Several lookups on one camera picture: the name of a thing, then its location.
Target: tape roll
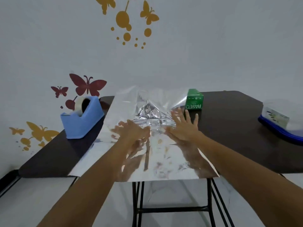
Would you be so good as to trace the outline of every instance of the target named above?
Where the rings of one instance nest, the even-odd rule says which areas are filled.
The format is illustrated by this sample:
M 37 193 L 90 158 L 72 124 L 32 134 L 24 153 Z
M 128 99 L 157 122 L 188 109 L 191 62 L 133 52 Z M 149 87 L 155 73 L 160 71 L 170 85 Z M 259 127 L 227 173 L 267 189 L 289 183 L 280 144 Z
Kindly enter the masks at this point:
M 75 101 L 75 112 L 78 114 L 78 116 L 82 116 L 86 107 L 89 104 L 90 99 L 87 97 L 79 97 L 76 101 Z

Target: table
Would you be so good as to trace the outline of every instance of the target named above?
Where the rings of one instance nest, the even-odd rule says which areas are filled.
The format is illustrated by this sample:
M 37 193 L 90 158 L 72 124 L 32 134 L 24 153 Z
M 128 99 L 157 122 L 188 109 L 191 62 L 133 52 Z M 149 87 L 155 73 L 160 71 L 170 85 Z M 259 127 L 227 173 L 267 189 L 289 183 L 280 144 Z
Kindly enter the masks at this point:
M 303 147 L 281 140 L 258 122 L 263 107 L 262 102 L 238 91 L 203 92 L 203 94 L 204 104 L 198 127 L 206 136 L 277 173 L 303 172 Z M 106 96 L 101 97 L 100 101 L 110 105 L 113 99 L 113 96 Z M 65 132 L 62 131 L 19 169 L 20 176 L 67 176 L 97 138 L 103 121 L 104 118 L 84 138 L 79 140 L 67 140 Z M 233 226 L 214 181 L 207 179 L 207 182 L 207 206 L 155 209 L 142 208 L 144 182 L 142 182 L 141 201 L 138 208 L 140 182 L 138 184 L 133 182 L 133 226 L 137 225 L 137 214 L 139 215 L 138 226 L 140 226 L 142 213 L 184 211 L 208 211 L 211 225 L 215 226 L 211 194 L 214 195 L 221 217 L 227 226 L 211 183 L 214 184 L 223 209 Z

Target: foil wrapping paper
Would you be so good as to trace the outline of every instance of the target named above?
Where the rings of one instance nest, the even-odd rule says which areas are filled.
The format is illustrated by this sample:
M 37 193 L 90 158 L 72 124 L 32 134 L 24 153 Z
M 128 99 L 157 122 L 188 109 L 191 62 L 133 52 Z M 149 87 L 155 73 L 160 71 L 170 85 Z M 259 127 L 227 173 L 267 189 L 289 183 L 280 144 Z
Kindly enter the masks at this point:
M 69 175 L 81 176 L 119 139 L 114 128 L 119 121 L 133 120 L 141 127 L 150 126 L 150 137 L 136 142 L 128 151 L 117 175 L 120 182 L 211 178 L 217 171 L 193 144 L 165 133 L 175 126 L 170 110 L 183 107 L 188 89 L 141 89 L 132 86 L 116 94 L 93 147 Z

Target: white marble floor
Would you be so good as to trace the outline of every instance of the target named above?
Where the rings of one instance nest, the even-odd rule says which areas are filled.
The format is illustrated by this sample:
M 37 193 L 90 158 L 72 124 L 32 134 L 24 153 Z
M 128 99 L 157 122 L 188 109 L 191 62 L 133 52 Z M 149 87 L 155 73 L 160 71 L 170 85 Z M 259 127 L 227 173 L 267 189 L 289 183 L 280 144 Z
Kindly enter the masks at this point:
M 303 174 L 285 177 L 303 187 Z M 72 183 L 73 178 L 20 179 L 0 198 L 0 226 L 36 226 Z M 215 183 L 236 227 L 264 226 L 249 204 L 223 178 Z M 206 179 L 146 182 L 144 207 L 203 206 L 207 204 Z M 115 183 L 95 222 L 97 226 L 131 226 L 132 185 Z M 216 226 L 223 227 L 213 199 Z M 209 227 L 207 212 L 152 213 L 142 215 L 146 227 Z

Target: dark brown table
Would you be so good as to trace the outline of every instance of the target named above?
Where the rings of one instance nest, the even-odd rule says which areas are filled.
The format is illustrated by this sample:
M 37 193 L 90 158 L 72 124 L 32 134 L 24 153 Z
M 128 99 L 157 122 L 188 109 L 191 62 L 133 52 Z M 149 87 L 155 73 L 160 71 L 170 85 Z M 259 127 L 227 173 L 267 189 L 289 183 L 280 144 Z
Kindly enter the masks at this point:
M 203 94 L 199 130 L 206 136 L 277 173 L 303 172 L 303 147 L 276 137 L 258 122 L 262 102 L 238 91 Z M 108 109 L 113 99 L 101 97 L 102 108 Z M 21 166 L 20 176 L 66 177 L 97 138 L 104 118 L 82 139 L 68 140 L 63 130 Z

